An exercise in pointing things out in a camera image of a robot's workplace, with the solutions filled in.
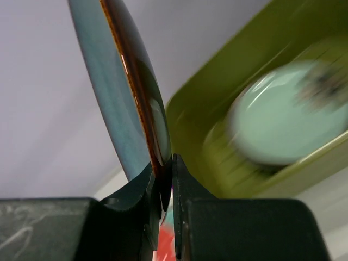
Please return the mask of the dark teal glazed plate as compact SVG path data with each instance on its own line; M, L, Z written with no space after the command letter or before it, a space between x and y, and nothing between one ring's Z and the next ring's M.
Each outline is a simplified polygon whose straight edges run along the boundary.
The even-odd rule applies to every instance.
M69 1L88 75L129 179L165 175L171 147L163 100L145 45L123 1Z

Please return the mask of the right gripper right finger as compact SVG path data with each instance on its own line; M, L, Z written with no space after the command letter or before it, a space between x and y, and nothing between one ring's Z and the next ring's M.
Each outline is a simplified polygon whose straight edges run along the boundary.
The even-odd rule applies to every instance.
M182 239L187 201L194 199L216 199L195 177L193 177L179 154L172 157L172 199L173 227L175 234L175 255L182 259Z

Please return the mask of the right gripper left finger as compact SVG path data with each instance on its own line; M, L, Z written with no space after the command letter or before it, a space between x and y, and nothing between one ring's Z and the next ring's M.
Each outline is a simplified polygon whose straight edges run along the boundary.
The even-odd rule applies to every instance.
M153 259L171 188L171 163L159 176L148 164L138 176L101 201L110 214L107 231L111 233L111 260Z

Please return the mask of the grey reindeer plate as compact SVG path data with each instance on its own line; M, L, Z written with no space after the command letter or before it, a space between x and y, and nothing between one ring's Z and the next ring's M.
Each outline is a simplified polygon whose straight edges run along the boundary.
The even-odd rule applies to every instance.
M273 176L277 172L284 169L283 165L271 165L269 163L262 163L257 160L253 160L251 157L246 155L241 146L236 142L237 134L233 132L233 126L229 123L228 120L225 120L225 130L226 135L228 136L228 144L233 149L234 153L238 155L245 163L252 167L256 173L263 174L266 176Z

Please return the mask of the red teal flower plate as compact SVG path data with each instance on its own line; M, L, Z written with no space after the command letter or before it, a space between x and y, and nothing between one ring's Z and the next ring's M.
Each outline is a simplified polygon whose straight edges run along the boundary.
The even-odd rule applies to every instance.
M163 224L159 227L158 247L153 252L152 260L176 261L173 209L168 210Z

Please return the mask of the mint green flower plate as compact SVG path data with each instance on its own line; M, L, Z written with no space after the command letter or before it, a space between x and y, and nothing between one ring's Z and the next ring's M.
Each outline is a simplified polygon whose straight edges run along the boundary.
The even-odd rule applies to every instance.
M268 72L233 102L228 128L251 162L293 164L347 130L347 66L302 60Z

